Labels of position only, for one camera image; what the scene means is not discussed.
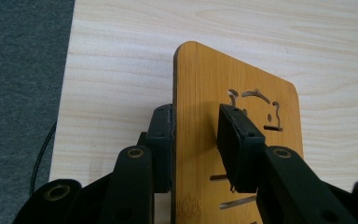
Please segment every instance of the wooden table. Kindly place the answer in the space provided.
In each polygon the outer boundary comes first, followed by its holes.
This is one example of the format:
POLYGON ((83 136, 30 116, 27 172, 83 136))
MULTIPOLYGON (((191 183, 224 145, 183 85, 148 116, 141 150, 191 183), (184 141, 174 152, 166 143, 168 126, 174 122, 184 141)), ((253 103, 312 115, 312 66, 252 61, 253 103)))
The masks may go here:
MULTIPOLYGON (((175 50, 195 40, 292 82, 305 160, 358 180, 358 1, 76 1, 50 180, 112 172, 172 102, 175 50)), ((167 206, 169 195, 157 200, 167 206)), ((169 222, 169 208, 157 223, 169 222)))

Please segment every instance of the gray carpet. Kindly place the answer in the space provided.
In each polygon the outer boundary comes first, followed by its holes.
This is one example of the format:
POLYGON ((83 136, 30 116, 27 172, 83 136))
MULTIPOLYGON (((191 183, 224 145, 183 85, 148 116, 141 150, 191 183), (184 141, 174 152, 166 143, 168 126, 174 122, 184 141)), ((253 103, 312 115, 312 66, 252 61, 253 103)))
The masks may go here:
MULTIPOLYGON (((34 162, 57 119, 74 0, 0 1, 0 223, 29 198, 34 162)), ((53 140, 36 188, 48 182, 53 140)))

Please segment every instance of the cable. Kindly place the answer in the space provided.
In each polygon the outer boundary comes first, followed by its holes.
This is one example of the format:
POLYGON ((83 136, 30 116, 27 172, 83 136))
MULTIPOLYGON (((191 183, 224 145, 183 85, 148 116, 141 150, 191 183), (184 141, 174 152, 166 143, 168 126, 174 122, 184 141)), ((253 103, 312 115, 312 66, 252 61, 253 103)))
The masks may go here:
POLYGON ((36 181, 37 171, 39 170, 40 162, 42 161, 43 155, 45 154, 46 148, 48 147, 48 142, 50 141, 51 136, 55 134, 56 128, 57 128, 57 121, 55 121, 55 123, 51 127, 50 132, 48 133, 48 136, 46 137, 45 142, 43 143, 43 146, 40 148, 39 155, 37 156, 36 162, 34 163, 34 170, 31 176, 30 196, 34 194, 34 183, 36 181))

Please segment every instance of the bamboo board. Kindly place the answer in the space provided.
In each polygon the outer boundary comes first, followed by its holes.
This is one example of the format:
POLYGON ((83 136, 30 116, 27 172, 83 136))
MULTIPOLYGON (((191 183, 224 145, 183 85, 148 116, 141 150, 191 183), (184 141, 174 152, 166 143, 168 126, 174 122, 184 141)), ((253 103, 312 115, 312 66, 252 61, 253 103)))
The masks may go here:
POLYGON ((197 42, 178 48, 173 72, 177 124, 173 223, 262 223, 255 203, 219 209, 220 203, 251 196, 232 193, 228 181, 210 181, 211 175, 226 173, 216 147, 219 104, 246 110, 267 145, 290 147, 302 156, 294 85, 197 42), (238 93, 236 101, 229 90, 238 93))

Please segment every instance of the wood grain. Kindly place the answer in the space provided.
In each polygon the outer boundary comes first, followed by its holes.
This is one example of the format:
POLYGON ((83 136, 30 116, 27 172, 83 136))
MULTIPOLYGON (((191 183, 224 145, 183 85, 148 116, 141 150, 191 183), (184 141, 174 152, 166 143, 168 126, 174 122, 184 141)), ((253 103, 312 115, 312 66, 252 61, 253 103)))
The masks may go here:
MULTIPOLYGON (((292 82, 305 160, 327 182, 358 180, 358 1, 77 0, 50 179, 82 185, 172 102, 173 54, 195 40, 292 82)), ((169 200, 160 199, 169 207, 169 200)), ((169 208, 157 223, 169 223, 169 208)))
POLYGON ((249 197, 230 191, 228 181, 212 182, 226 171, 216 146, 219 104, 230 102, 229 89, 238 90, 236 107, 266 136, 268 146, 290 147, 302 155, 299 104, 292 83, 240 62, 197 42, 176 52, 173 108, 176 111, 175 223, 261 223, 255 203, 220 211, 221 203, 249 197), (241 97, 254 92, 265 97, 241 97), (273 102, 279 102, 276 116, 273 102), (282 131, 265 130, 278 126, 282 131))

